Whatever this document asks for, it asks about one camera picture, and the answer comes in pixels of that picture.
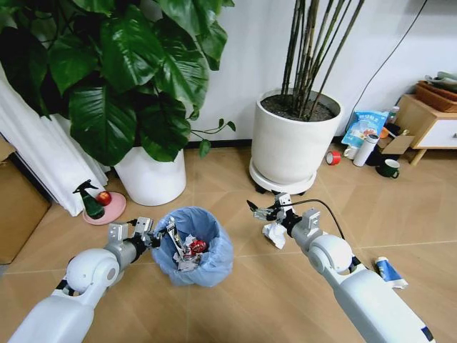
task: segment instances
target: white curtain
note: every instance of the white curtain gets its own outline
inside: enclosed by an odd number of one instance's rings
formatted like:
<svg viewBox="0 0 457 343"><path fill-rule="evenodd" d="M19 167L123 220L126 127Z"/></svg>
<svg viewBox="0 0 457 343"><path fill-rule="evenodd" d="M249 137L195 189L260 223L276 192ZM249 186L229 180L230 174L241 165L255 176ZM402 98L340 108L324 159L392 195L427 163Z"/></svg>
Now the white curtain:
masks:
<svg viewBox="0 0 457 343"><path fill-rule="evenodd" d="M72 194L87 179L104 190L101 165L69 136L69 121L59 115L39 117L8 83L0 65L0 132L18 151L52 197L72 216L84 208L79 194Z"/></svg>

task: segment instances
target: pink saucer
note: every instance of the pink saucer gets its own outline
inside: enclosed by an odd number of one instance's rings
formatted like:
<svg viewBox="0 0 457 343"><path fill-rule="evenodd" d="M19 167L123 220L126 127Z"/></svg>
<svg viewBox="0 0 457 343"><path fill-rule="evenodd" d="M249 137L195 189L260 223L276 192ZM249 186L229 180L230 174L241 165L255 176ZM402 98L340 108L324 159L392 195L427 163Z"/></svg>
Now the pink saucer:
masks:
<svg viewBox="0 0 457 343"><path fill-rule="evenodd" d="M105 214L102 218L92 219L86 213L86 210L83 211L83 219L85 222L88 222L92 225L105 225L111 223L112 221L118 219L121 214L126 209L126 198L121 193L109 192L111 195L111 202L107 204L105 209Z"/></svg>

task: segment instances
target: beige floor tile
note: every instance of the beige floor tile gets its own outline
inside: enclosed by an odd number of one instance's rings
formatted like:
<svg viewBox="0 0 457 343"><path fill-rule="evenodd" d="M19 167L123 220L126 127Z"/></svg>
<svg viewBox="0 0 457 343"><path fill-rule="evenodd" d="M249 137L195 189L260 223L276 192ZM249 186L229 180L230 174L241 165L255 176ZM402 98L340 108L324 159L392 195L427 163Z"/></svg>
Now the beige floor tile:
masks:
<svg viewBox="0 0 457 343"><path fill-rule="evenodd" d="M5 274L0 278L0 342L6 342L35 304L52 293L63 273Z"/></svg>
<svg viewBox="0 0 457 343"><path fill-rule="evenodd" d="M267 207L273 204L273 195L259 194L254 190L195 193L194 204L207 209L219 220L230 236L235 254L239 254L251 237L264 240L261 229L266 222L253 217L246 200ZM276 248L271 246L271 251L275 252Z"/></svg>
<svg viewBox="0 0 457 343"><path fill-rule="evenodd" d="M444 182L327 190L359 247L457 239L456 190Z"/></svg>
<svg viewBox="0 0 457 343"><path fill-rule="evenodd" d="M159 220L177 207L191 205L191 194L182 194L172 202L158 207L146 207L128 201L125 212L117 220L122 222L137 217ZM65 268L69 260L79 252L103 248L107 243L107 230L108 225L87 224L81 214L70 217L62 207L54 204L6 273ZM151 263L153 260L150 254L144 254L139 262Z"/></svg>
<svg viewBox="0 0 457 343"><path fill-rule="evenodd" d="M191 287L190 312L189 336L217 342L362 342L302 254L236 259L215 289Z"/></svg>
<svg viewBox="0 0 457 343"><path fill-rule="evenodd" d="M50 295L64 271L7 274L0 279L0 341ZM186 287L172 287L155 264L132 265L101 299L85 342L185 342Z"/></svg>
<svg viewBox="0 0 457 343"><path fill-rule="evenodd" d="M248 175L250 149L212 149L205 159L197 150L187 150L185 159L187 186L178 199L143 207L127 197L119 220L158 220L177 207L204 207L230 235L236 253L233 274L213 289L173 287L150 254L144 254L101 300L85 342L361 342L330 286L295 242L287 238L278 250L263 237L266 222L252 217L246 200L267 207L273 195L255 192ZM293 200L324 200L363 263L387 256L410 283L399 294L438 342L452 342L457 337L457 243L390 246L457 240L457 155L428 151L417 167L406 159L400 163L397 180L346 159L337 166L323 164L315 185ZM107 188L126 193L113 177ZM310 206L321 210L321 228L338 235L320 204L297 205L296 211L301 214ZM0 342L50 294L70 258L105 245L106 229L70 217L59 205L50 208L0 278L0 313L8 314L0 321Z"/></svg>
<svg viewBox="0 0 457 343"><path fill-rule="evenodd" d="M363 249L366 258L386 256L409 283L397 291L422 318L437 342L457 337L457 243L415 244Z"/></svg>
<svg viewBox="0 0 457 343"><path fill-rule="evenodd" d="M249 176L250 150L212 149L204 158L196 156L195 193L253 189Z"/></svg>

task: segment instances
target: white drawer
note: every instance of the white drawer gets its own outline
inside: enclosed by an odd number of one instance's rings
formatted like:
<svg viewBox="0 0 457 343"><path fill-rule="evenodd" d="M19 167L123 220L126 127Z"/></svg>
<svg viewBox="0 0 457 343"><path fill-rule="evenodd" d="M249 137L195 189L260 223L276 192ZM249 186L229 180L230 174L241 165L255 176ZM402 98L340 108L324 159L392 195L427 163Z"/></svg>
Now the white drawer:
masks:
<svg viewBox="0 0 457 343"><path fill-rule="evenodd" d="M457 120L437 120L418 143L418 147L457 148Z"/></svg>

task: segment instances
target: cardboard box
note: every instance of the cardboard box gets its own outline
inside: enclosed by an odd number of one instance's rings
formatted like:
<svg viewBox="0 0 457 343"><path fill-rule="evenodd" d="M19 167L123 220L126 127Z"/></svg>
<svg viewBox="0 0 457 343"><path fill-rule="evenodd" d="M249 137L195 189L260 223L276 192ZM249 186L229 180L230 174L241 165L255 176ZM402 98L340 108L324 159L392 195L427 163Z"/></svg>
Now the cardboard box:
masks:
<svg viewBox="0 0 457 343"><path fill-rule="evenodd" d="M50 206L10 161L13 152L0 137L0 264L13 261Z"/></svg>
<svg viewBox="0 0 457 343"><path fill-rule="evenodd" d="M387 136L379 139L378 147L382 155L402 155L409 148L414 136Z"/></svg>

